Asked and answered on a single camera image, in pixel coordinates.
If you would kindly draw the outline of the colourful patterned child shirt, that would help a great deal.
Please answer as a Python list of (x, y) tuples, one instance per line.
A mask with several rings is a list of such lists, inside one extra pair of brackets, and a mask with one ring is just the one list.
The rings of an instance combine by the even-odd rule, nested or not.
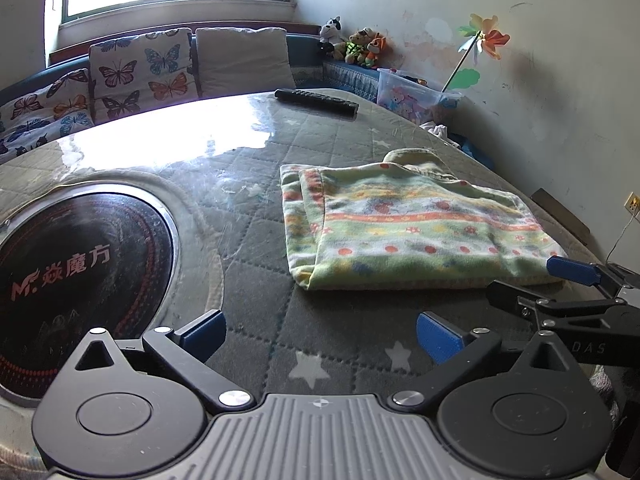
[(280, 189), (288, 270), (306, 290), (548, 284), (547, 260), (565, 254), (517, 195), (455, 176), (430, 150), (286, 164)]

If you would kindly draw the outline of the wall power socket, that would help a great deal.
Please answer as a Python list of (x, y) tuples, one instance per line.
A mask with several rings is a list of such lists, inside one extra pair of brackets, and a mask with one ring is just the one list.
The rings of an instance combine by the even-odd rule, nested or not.
[(638, 216), (640, 212), (640, 196), (636, 193), (630, 193), (625, 200), (624, 207), (633, 217)]

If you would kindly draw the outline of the colourful paper pinwheel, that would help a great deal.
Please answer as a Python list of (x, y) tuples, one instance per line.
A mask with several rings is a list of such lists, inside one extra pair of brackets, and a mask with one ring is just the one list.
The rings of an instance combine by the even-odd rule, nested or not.
[(509, 43), (511, 36), (504, 34), (498, 25), (497, 15), (480, 16), (472, 13), (469, 24), (458, 29), (465, 42), (458, 47), (460, 58), (442, 86), (442, 92), (466, 90), (478, 84), (480, 71), (475, 65), (481, 56), (501, 60), (500, 50)]

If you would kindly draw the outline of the clear plastic storage box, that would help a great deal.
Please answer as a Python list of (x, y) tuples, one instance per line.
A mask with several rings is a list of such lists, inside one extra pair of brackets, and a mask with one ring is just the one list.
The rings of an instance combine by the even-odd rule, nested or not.
[(441, 88), (437, 81), (426, 82), (404, 70), (380, 68), (376, 104), (416, 125), (449, 125), (463, 94)]

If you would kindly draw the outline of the grey quilted star tablecloth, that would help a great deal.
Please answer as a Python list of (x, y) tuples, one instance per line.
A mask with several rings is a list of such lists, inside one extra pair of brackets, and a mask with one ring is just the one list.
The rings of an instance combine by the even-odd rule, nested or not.
[(251, 389), (384, 391), (430, 366), (412, 312), (524, 324), (480, 286), (510, 268), (539, 283), (590, 250), (469, 156), (369, 102), (354, 119), (269, 93), (162, 108), (64, 136), (1, 168), (1, 213), (53, 190), (126, 184), (178, 229), (163, 324), (212, 307), (231, 333), (216, 367)]

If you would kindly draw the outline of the left butterfly print cushion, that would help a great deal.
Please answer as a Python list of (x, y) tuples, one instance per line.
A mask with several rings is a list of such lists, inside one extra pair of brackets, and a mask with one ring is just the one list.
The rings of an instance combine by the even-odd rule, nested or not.
[(93, 126), (89, 72), (73, 70), (47, 87), (2, 105), (1, 162)]

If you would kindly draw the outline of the black round induction cooker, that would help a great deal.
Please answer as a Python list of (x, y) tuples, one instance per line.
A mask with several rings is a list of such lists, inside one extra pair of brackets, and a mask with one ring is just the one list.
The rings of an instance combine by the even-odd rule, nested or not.
[(178, 259), (176, 222), (131, 184), (63, 186), (1, 225), (1, 394), (32, 408), (93, 327), (136, 338)]

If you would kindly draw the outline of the black remote control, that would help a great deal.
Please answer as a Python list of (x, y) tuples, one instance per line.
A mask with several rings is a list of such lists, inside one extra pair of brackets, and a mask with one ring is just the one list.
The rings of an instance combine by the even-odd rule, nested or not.
[(359, 110), (359, 105), (355, 102), (307, 90), (277, 89), (273, 92), (273, 95), (282, 103), (302, 106), (311, 110), (320, 110), (320, 112), (343, 117), (354, 118)]

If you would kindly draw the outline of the upright butterfly print cushion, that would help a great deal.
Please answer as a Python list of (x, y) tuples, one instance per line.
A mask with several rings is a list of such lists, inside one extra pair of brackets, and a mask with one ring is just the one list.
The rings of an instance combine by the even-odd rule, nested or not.
[(89, 49), (98, 124), (198, 99), (192, 32), (181, 27), (105, 40)]

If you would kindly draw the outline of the brown bear plush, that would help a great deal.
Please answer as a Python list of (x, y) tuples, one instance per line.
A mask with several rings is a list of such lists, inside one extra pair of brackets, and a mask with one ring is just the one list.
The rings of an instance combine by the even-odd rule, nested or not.
[(375, 32), (369, 27), (358, 30), (345, 42), (344, 61), (347, 64), (362, 65), (368, 54), (368, 45), (375, 38)]

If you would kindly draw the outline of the orange fox plush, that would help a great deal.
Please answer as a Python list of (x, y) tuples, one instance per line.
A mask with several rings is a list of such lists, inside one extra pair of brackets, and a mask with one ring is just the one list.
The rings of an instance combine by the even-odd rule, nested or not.
[(386, 49), (386, 38), (381, 34), (376, 34), (375, 37), (367, 45), (367, 54), (364, 58), (364, 66), (371, 70), (378, 68), (378, 62), (380, 57)]

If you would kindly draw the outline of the plain beige cushion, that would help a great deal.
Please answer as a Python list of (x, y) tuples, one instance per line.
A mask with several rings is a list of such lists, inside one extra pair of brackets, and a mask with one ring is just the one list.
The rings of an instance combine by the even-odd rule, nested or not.
[(283, 28), (199, 28), (195, 40), (203, 99), (296, 88)]

